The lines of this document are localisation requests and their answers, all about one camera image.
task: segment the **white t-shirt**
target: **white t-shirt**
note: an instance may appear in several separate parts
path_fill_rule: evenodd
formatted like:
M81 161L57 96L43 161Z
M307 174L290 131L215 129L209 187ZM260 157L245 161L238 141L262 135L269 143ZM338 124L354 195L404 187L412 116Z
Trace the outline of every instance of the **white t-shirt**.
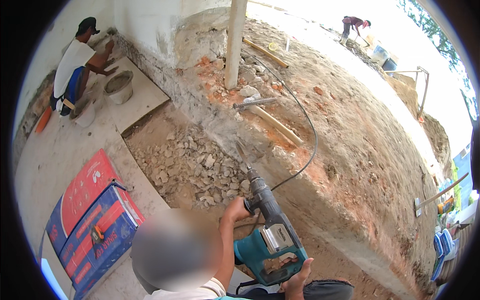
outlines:
M216 278L210 279L199 288L187 292L168 292L156 290L151 295L146 295L144 300L206 300L226 296L227 292Z
M94 54L95 50L87 44L79 42L76 38L73 39L61 58L55 74L53 85L53 96L55 98L59 98L65 93L73 71L78 67L85 66Z

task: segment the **concrete column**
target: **concrete column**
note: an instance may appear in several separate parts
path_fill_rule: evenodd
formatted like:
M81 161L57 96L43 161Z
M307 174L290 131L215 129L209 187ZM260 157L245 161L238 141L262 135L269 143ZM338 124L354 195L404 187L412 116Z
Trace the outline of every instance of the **concrete column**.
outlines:
M227 65L225 66L225 88L237 87L243 23L247 11L247 0L232 0L228 22Z

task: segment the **baseball cap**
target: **baseball cap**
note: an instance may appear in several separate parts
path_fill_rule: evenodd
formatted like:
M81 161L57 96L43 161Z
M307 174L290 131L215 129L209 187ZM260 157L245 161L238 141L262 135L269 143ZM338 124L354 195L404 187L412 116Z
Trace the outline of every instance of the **baseball cap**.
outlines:
M97 30L95 28L96 26L96 19L94 17L88 17L86 19L84 19L83 21L80 22L80 24L78 25L78 31L77 31L77 34L75 36L79 36L79 35L82 35L84 34L85 32L87 32L87 30L92 27L93 28L93 35L96 35L97 33L100 32L100 30Z

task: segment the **tree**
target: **tree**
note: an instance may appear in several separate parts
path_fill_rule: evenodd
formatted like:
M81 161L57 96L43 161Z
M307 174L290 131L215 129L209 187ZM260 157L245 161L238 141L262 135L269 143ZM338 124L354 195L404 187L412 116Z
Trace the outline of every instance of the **tree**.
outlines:
M465 91L470 91L472 89L471 83L465 73L465 67L460 60L458 53L453 48L452 43L450 43L440 26L438 26L438 24L415 0L398 0L397 7L403 9L403 11L407 13L407 16L409 16L409 18L422 29L430 41L435 45L438 52L448 60L450 71L455 71L461 77ZM467 97L464 90L460 90L470 115L470 121L476 120L479 111L475 97Z

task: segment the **water barrel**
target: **water barrel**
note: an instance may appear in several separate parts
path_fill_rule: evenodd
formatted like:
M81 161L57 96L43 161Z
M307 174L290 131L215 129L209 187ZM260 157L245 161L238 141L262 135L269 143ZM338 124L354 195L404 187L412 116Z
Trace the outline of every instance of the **water barrel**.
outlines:
M385 61L384 65L382 66L384 71L395 71L396 70L396 62L389 58ZM393 73L387 73L388 76L393 76Z
M377 45L375 49L373 49L371 58L373 61L376 61L379 65L383 66L385 61L390 58L390 53L388 53L388 51L382 46Z

